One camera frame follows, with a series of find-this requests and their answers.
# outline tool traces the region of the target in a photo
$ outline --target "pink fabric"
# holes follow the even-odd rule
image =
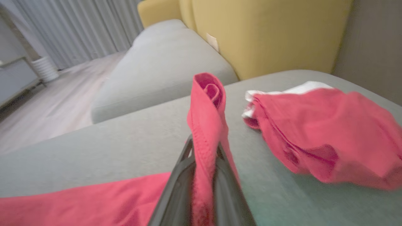
[[[170,173],[0,199],[0,225],[146,226]]]
[[[213,225],[212,176],[221,142],[236,177],[225,121],[226,96],[211,74],[194,76],[188,124],[193,133],[196,171],[193,225]],[[146,226],[170,173],[59,192],[0,199],[0,225]]]
[[[402,185],[402,129],[357,92],[318,89],[303,95],[254,95],[255,119],[273,154],[292,172],[324,183],[378,189]]]
[[[219,142],[221,142],[239,182],[229,149],[225,105],[225,89],[215,76],[209,73],[194,76],[190,111],[187,117],[187,123],[193,134],[197,164],[192,193],[194,226],[214,225],[212,178],[215,172],[216,150]]]

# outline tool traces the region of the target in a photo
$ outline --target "wall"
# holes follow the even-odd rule
[[[402,1],[355,0],[334,75],[402,105]]]

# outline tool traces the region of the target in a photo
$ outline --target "white cloth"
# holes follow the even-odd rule
[[[261,95],[281,95],[281,94],[305,94],[307,92],[319,89],[319,88],[333,88],[323,82],[315,82],[315,81],[308,81],[305,82],[299,86],[295,86],[293,88],[290,88],[288,90],[285,90],[283,92],[281,91],[273,91],[273,92],[263,92],[263,91],[258,91],[258,90],[248,90],[246,91],[246,100],[249,103],[252,103],[254,101],[254,95],[255,94],[261,94]],[[254,105],[249,104],[247,108],[244,110],[242,117],[243,118],[253,118],[254,115]]]

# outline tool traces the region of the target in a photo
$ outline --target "sofa cushion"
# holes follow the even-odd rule
[[[241,117],[247,90],[286,90],[319,81],[357,91],[402,124],[402,107],[353,83],[321,72],[274,73],[225,87],[229,143],[242,190],[258,225],[399,225],[402,190],[327,185],[295,175],[271,153],[261,133]],[[0,197],[171,171],[190,134],[184,97],[20,149],[0,158]]]
[[[216,75],[223,84],[237,82],[232,67],[180,20],[145,29],[118,63],[92,104],[98,123],[189,95],[192,77]]]

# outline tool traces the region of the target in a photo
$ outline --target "red towel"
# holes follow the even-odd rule
[[[319,88],[304,94],[254,94],[245,122],[260,129],[292,172],[324,183],[391,190],[402,185],[402,129],[357,92]]]
[[[197,163],[192,197],[195,226],[213,225],[212,176],[219,142],[238,178],[229,150],[225,104],[225,92],[216,77],[207,73],[194,76],[187,120]],[[146,226],[169,176],[162,173],[42,195],[1,198],[0,225]]]

